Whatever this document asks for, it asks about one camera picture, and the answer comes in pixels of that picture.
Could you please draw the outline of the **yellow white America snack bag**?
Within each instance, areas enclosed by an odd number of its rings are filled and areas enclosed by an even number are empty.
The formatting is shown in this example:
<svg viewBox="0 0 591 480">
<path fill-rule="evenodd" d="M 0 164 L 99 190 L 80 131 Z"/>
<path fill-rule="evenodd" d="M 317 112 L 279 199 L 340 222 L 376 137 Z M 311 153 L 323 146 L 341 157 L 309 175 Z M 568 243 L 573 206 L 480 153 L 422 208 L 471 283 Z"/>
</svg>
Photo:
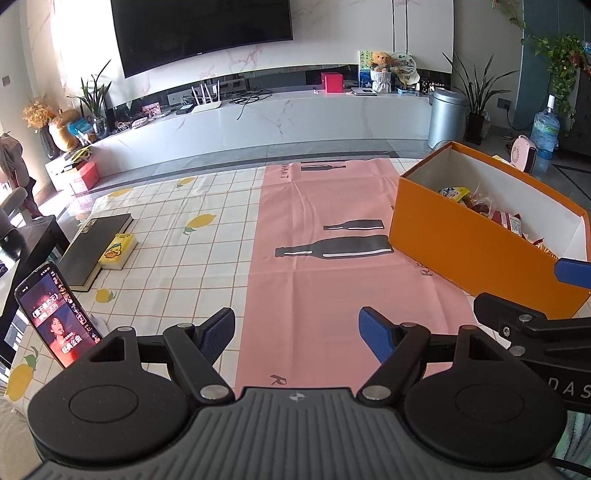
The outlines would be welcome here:
<svg viewBox="0 0 591 480">
<path fill-rule="evenodd" d="M 445 187 L 440 189 L 438 193 L 455 203 L 462 203 L 466 197 L 470 197 L 470 190 L 463 186 Z"/>
</svg>

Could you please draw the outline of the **yellow duck tissue pack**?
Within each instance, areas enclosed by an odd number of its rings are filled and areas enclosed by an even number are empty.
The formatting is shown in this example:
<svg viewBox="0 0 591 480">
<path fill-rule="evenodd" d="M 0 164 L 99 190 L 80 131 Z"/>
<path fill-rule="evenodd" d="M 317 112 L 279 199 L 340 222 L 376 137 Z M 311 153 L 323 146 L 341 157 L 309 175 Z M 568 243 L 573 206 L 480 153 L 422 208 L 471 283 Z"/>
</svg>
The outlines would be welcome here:
<svg viewBox="0 0 591 480">
<path fill-rule="evenodd" d="M 132 253 L 137 240 L 132 233 L 116 234 L 101 255 L 98 265 L 102 269 L 121 270 Z"/>
</svg>

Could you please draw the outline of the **red fries snack bag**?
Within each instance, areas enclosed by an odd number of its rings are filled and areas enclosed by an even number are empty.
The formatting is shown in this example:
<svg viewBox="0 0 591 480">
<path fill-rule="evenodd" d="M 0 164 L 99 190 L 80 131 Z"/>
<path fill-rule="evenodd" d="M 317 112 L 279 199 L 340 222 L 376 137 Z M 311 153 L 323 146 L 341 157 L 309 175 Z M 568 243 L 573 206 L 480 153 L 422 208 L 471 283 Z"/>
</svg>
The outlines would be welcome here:
<svg viewBox="0 0 591 480">
<path fill-rule="evenodd" d="M 523 236 L 522 220 L 519 214 L 513 215 L 508 212 L 495 210 L 491 219 L 510 232 L 520 237 Z"/>
</svg>

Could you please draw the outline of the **pink small heater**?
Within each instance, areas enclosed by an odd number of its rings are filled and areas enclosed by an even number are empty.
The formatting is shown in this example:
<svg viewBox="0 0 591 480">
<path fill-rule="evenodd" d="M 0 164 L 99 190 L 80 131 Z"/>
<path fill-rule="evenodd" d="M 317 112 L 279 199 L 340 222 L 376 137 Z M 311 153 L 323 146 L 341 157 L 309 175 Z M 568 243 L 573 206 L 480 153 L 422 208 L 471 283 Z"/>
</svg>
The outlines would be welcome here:
<svg viewBox="0 0 591 480">
<path fill-rule="evenodd" d="M 537 159 L 535 143 L 525 135 L 518 136 L 512 144 L 509 163 L 516 169 L 531 174 Z"/>
</svg>

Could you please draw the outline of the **red box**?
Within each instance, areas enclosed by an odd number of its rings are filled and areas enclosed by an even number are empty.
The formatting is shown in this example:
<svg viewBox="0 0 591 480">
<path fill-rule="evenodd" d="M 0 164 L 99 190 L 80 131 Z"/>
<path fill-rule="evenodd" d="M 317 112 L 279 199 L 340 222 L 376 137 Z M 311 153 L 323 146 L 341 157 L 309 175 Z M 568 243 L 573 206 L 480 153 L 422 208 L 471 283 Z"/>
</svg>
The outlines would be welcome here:
<svg viewBox="0 0 591 480">
<path fill-rule="evenodd" d="M 322 87 L 327 94 L 341 94 L 344 91 L 344 77 L 338 72 L 322 72 Z"/>
</svg>

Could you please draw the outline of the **black book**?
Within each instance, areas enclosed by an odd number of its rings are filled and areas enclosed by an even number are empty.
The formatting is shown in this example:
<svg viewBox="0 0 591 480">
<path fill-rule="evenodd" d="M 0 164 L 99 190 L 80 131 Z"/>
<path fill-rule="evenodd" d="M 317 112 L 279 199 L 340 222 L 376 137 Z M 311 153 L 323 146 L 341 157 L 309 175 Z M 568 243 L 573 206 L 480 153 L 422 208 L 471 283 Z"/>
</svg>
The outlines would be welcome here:
<svg viewBox="0 0 591 480">
<path fill-rule="evenodd" d="M 85 223 L 57 264 L 73 291 L 90 290 L 101 270 L 100 257 L 115 235 L 124 233 L 131 222 L 132 216 L 127 213 L 91 218 Z"/>
</svg>

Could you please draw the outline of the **smartphone lit screen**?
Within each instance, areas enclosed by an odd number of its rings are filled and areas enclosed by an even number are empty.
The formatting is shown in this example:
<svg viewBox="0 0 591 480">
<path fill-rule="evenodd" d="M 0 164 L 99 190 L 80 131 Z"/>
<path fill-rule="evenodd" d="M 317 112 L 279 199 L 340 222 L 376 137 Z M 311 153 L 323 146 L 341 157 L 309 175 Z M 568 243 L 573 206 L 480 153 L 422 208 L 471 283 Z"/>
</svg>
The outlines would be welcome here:
<svg viewBox="0 0 591 480">
<path fill-rule="evenodd" d="M 14 294 L 27 320 L 63 368 L 103 339 L 53 262 L 35 269 Z"/>
</svg>

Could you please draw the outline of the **silver trash can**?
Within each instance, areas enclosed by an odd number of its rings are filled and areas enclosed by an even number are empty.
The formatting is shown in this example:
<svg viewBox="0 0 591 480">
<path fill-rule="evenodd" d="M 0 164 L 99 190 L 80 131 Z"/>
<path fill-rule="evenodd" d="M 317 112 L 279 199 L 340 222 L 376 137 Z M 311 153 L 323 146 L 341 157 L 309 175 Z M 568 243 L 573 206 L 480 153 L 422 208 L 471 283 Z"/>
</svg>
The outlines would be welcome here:
<svg viewBox="0 0 591 480">
<path fill-rule="evenodd" d="M 429 103 L 432 110 L 428 146 L 435 149 L 441 142 L 462 140 L 469 106 L 466 95 L 437 89 L 429 94 Z"/>
</svg>

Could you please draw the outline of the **orange cardboard box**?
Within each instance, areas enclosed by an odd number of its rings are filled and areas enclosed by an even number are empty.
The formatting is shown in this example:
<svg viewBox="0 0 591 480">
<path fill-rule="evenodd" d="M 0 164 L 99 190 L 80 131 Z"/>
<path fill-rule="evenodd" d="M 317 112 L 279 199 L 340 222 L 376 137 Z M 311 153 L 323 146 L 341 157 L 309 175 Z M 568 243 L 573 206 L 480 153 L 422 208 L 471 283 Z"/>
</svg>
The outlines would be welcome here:
<svg viewBox="0 0 591 480">
<path fill-rule="evenodd" d="M 445 198 L 466 187 L 491 198 L 494 209 L 517 214 L 517 235 L 492 219 Z M 559 258 L 590 258 L 590 221 L 574 201 L 485 153 L 450 142 L 399 180 L 390 231 L 392 246 L 478 296 L 494 294 L 550 319 L 575 316 L 587 288 L 555 276 Z"/>
</svg>

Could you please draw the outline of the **brown clear pastry bag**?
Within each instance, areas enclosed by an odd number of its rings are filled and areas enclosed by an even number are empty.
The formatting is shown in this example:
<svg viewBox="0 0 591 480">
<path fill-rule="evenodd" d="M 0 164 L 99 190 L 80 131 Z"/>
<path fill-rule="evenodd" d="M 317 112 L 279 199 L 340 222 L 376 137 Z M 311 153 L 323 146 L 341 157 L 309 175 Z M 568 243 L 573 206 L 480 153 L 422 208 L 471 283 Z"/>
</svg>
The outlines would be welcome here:
<svg viewBox="0 0 591 480">
<path fill-rule="evenodd" d="M 461 200 L 461 203 L 470 210 L 487 218 L 491 218 L 495 211 L 492 197 L 479 191 L 474 191 L 467 194 Z"/>
</svg>

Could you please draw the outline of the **black television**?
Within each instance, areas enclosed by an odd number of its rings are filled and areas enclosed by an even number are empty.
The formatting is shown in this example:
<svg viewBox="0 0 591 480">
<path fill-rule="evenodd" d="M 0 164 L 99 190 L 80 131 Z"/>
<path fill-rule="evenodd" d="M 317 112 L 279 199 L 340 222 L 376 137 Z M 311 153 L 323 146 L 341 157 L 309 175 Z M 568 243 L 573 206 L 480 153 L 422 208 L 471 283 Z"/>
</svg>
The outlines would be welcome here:
<svg viewBox="0 0 591 480">
<path fill-rule="evenodd" d="M 125 77 L 218 50 L 294 39 L 287 1 L 119 0 L 111 11 Z"/>
</svg>

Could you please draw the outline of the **blue water jug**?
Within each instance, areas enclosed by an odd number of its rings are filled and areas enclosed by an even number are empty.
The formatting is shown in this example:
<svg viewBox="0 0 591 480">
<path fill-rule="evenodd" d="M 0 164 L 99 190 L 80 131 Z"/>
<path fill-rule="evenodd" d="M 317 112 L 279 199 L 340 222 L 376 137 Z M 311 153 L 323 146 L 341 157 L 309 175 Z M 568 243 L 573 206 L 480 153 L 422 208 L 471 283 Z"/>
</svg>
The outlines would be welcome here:
<svg viewBox="0 0 591 480">
<path fill-rule="evenodd" d="M 560 121 L 554 111 L 555 96 L 549 95 L 546 108 L 534 117 L 531 140 L 540 158 L 551 160 L 558 144 Z"/>
</svg>

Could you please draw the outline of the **potted green plant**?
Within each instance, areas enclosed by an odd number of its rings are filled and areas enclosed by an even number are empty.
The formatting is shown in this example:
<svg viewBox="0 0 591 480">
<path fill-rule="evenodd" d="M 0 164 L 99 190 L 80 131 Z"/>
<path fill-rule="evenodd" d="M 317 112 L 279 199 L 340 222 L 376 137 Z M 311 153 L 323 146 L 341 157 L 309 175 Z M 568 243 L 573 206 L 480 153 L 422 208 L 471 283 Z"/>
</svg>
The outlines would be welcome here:
<svg viewBox="0 0 591 480">
<path fill-rule="evenodd" d="M 474 65 L 472 72 L 469 72 L 458 54 L 454 54 L 454 58 L 451 58 L 445 52 L 442 55 L 452 67 L 452 71 L 460 79 L 459 89 L 468 99 L 464 139 L 469 143 L 480 145 L 482 142 L 482 129 L 486 120 L 487 103 L 494 96 L 509 92 L 508 89 L 497 88 L 496 84 L 500 80 L 515 74 L 516 70 L 498 75 L 492 74 L 491 67 L 494 62 L 494 55 L 491 54 L 482 71 L 479 71 L 477 66 Z"/>
</svg>

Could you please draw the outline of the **teddy bear toy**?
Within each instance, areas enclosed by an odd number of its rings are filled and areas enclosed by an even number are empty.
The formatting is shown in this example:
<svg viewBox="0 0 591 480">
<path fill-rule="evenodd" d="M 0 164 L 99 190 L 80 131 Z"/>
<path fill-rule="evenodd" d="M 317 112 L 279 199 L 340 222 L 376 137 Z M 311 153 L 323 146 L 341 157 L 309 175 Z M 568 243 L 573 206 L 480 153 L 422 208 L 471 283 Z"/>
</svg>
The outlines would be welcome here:
<svg viewBox="0 0 591 480">
<path fill-rule="evenodd" d="M 392 55 L 384 51 L 373 51 L 372 61 L 370 61 L 370 70 L 376 72 L 392 71 L 398 67 L 400 62 Z"/>
</svg>

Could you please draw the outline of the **pink bottle print mat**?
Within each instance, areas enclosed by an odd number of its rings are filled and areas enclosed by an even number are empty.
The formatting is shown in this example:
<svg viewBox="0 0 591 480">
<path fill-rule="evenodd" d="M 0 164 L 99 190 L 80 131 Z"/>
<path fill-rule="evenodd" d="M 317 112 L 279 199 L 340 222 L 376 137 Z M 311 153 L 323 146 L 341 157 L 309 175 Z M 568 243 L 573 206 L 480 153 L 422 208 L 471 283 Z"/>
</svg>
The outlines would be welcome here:
<svg viewBox="0 0 591 480">
<path fill-rule="evenodd" d="M 358 388 L 377 368 L 358 316 L 454 334 L 473 298 L 388 241 L 394 159 L 273 165 L 263 175 L 235 385 Z"/>
</svg>

